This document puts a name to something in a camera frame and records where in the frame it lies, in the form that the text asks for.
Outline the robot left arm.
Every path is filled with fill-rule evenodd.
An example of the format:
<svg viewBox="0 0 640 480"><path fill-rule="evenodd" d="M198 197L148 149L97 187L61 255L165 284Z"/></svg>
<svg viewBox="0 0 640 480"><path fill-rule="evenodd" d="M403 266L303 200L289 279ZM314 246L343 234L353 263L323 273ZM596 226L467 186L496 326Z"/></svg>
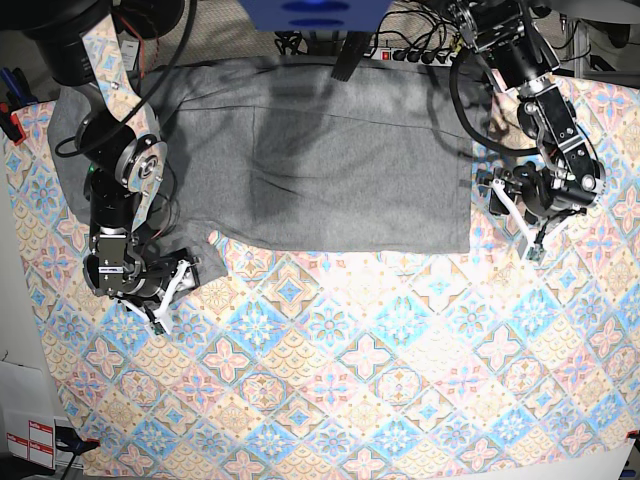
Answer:
<svg viewBox="0 0 640 480"><path fill-rule="evenodd" d="M553 48L535 26L524 1L450 1L447 17L463 45L449 76L449 91L463 129L486 149L511 158L540 156L513 168L498 168L481 177L491 189L490 211L506 215L508 202L520 200L525 220L566 218L592 207L604 192L604 165L588 150L589 139L576 113L550 75L559 66ZM536 145L515 149L480 134L465 113L459 91L462 65L474 59L495 86L517 93L520 129Z"/></svg>

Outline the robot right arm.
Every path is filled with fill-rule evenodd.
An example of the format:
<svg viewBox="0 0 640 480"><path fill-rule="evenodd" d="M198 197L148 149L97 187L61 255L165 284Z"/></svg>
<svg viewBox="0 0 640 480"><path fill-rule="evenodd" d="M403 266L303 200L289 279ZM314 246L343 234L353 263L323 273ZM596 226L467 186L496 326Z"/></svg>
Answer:
<svg viewBox="0 0 640 480"><path fill-rule="evenodd" d="M145 223L163 182L167 145L149 94L127 74L108 1L28 1L12 24L33 40L54 80L80 92L89 113L58 158L90 162L84 193L90 204L89 252L83 273L92 292L141 306L169 302L197 284L185 249L149 253L155 235Z"/></svg>

